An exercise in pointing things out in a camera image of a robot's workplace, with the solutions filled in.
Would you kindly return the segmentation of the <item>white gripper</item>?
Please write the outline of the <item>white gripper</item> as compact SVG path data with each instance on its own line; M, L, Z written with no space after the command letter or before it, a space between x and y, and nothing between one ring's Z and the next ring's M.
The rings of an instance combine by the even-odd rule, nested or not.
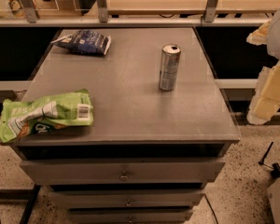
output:
M267 44L268 54L280 60L280 8L271 21L250 33L246 42L256 46ZM250 124L262 125L270 121L279 109L280 61L274 67L263 67L260 71L246 118Z

